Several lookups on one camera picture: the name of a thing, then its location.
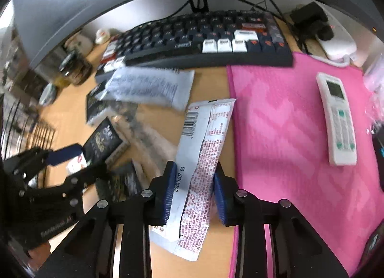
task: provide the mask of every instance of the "blue gripper pad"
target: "blue gripper pad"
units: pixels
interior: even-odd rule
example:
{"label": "blue gripper pad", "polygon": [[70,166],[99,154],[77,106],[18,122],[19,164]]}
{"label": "blue gripper pad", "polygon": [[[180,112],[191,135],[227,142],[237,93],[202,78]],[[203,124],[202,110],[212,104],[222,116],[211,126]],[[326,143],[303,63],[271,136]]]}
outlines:
{"label": "blue gripper pad", "polygon": [[224,190],[221,185],[220,176],[216,172],[214,175],[214,195],[218,211],[218,216],[223,224],[227,223],[226,204]]}
{"label": "blue gripper pad", "polygon": [[56,151],[49,152],[47,159],[45,160],[46,165],[56,166],[65,161],[73,159],[78,155],[82,154],[83,150],[81,145],[73,144]]}
{"label": "blue gripper pad", "polygon": [[168,161],[164,172],[169,173],[168,186],[163,199],[163,205],[164,205],[163,218],[164,218],[164,221],[167,221],[169,219],[170,207],[171,207],[172,198],[173,198],[173,191],[176,183],[176,163],[172,161]]}

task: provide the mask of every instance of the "barcode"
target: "barcode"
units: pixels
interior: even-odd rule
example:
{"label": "barcode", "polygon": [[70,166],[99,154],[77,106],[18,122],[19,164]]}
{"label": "barcode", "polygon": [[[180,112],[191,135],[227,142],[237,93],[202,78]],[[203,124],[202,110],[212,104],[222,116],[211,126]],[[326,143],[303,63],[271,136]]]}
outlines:
{"label": "barcode", "polygon": [[187,112],[186,119],[184,121],[183,132],[181,135],[193,136],[196,127],[196,121],[198,112]]}

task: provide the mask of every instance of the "black package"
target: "black package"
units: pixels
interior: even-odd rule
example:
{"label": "black package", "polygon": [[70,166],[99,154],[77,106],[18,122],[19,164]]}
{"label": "black package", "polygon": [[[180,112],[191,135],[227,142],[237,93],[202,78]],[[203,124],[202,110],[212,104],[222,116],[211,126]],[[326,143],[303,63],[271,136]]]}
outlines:
{"label": "black package", "polygon": [[106,117],[116,115],[116,112],[109,106],[107,101],[98,100],[95,95],[105,89],[105,82],[97,85],[86,97],[86,122],[88,125],[98,125]]}
{"label": "black package", "polygon": [[83,153],[88,165],[100,160],[110,165],[128,146],[126,138],[105,118],[84,144]]}
{"label": "black package", "polygon": [[95,186],[99,199],[121,202],[149,187],[141,165],[131,160],[116,170],[110,171],[108,181],[98,179]]}
{"label": "black package", "polygon": [[384,191],[384,128],[381,127],[372,135],[373,148],[378,162],[379,180],[381,190]]}

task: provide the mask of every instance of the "wall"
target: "wall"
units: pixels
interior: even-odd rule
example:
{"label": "wall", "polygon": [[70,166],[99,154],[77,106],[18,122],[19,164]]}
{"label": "wall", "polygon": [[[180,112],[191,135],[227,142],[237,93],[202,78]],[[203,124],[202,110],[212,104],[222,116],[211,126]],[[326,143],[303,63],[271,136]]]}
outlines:
{"label": "wall", "polygon": [[[187,0],[134,0],[93,20],[84,27],[84,33],[91,39],[94,39],[95,33],[99,28],[116,29],[117,31],[124,32],[141,23],[169,16],[186,1]],[[257,3],[263,0],[248,1]],[[274,0],[283,13],[292,11],[297,5],[308,4],[311,1],[313,0]],[[208,2],[211,11],[250,9],[250,6],[236,0],[208,0]],[[276,12],[271,3],[267,2],[267,6],[268,9]],[[366,69],[376,54],[384,51],[384,44],[370,31],[345,14],[333,8],[330,8],[330,11],[356,41],[358,59],[355,64],[357,66],[363,66],[367,59],[368,61],[363,66],[363,68]],[[187,6],[179,14],[188,14],[190,12],[191,8]]]}

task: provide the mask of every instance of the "air conditioner remote control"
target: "air conditioner remote control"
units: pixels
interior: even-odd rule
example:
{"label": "air conditioner remote control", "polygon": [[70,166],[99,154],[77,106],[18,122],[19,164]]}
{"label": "air conditioner remote control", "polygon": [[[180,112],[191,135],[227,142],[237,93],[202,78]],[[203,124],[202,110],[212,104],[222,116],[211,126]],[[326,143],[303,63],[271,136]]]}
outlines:
{"label": "air conditioner remote control", "polygon": [[328,132],[330,164],[355,165],[356,139],[351,111],[342,82],[326,73],[316,75]]}

